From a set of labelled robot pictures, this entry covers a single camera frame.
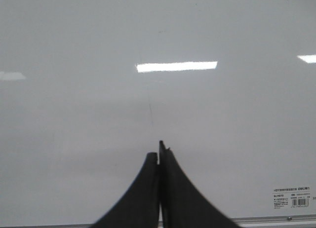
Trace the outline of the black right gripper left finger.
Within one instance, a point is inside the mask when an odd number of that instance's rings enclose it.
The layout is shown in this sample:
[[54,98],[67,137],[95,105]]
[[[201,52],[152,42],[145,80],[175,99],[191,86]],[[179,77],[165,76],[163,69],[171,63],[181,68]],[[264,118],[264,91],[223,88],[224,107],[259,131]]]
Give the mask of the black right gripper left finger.
[[159,220],[159,166],[155,152],[146,154],[124,195],[92,228],[156,228]]

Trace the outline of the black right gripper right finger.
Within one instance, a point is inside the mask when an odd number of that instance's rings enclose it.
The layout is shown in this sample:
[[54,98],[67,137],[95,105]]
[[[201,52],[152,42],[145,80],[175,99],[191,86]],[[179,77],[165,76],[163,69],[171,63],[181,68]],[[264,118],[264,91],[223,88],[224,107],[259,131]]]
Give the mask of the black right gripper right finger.
[[236,228],[193,185],[172,150],[159,141],[160,203],[165,228]]

